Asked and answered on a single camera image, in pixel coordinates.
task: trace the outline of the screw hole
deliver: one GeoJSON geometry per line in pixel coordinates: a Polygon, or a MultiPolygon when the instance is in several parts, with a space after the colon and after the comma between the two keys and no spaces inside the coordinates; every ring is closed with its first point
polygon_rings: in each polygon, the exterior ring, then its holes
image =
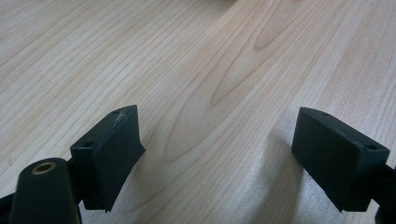
{"type": "Polygon", "coordinates": [[[83,146],[84,146],[84,147],[91,147],[91,146],[93,146],[93,142],[84,143],[83,146]]]}
{"type": "Polygon", "coordinates": [[[368,147],[371,150],[376,150],[377,149],[376,146],[373,146],[373,145],[367,145],[366,147],[368,147]]]}
{"type": "Polygon", "coordinates": [[[49,171],[53,170],[56,166],[55,162],[48,161],[48,162],[43,162],[41,164],[38,164],[33,170],[32,174],[34,175],[43,175],[45,173],[48,173],[49,171]]]}

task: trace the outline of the dark object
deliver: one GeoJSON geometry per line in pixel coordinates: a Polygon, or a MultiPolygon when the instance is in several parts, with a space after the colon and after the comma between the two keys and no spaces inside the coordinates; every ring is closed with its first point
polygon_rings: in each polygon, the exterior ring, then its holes
{"type": "Polygon", "coordinates": [[[374,199],[377,221],[396,223],[396,175],[389,149],[321,111],[300,109],[291,147],[338,210],[366,211],[374,199]]]}
{"type": "Polygon", "coordinates": [[[78,204],[110,211],[145,152],[137,107],[105,116],[71,146],[72,159],[37,161],[20,174],[15,195],[0,200],[0,223],[81,223],[78,204]]]}

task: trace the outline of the wooden surface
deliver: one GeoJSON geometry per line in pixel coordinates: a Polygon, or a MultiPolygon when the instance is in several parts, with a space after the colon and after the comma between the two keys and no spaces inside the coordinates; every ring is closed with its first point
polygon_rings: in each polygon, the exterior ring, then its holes
{"type": "MultiPolygon", "coordinates": [[[[290,154],[300,106],[396,148],[396,1],[0,2],[0,196],[109,111],[147,153],[84,223],[374,223],[290,154]]],[[[396,164],[391,152],[388,164],[396,164]]]]}

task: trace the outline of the wood grain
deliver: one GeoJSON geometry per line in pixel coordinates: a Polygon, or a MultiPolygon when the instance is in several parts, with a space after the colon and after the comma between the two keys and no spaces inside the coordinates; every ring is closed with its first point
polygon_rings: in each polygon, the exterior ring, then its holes
{"type": "MultiPolygon", "coordinates": [[[[84,223],[374,223],[290,154],[300,106],[396,148],[396,1],[0,1],[0,196],[109,111],[147,153],[84,223]]],[[[394,151],[389,165],[395,166],[394,151]]]]}

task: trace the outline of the light wood tabletop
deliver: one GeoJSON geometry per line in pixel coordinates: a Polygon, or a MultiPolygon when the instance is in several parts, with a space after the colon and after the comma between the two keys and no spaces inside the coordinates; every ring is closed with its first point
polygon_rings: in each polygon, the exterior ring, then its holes
{"type": "MultiPolygon", "coordinates": [[[[396,148],[396,1],[0,1],[0,197],[137,105],[147,152],[84,223],[374,223],[290,152],[301,106],[396,148]]],[[[388,165],[394,167],[391,151],[388,165]]]]}

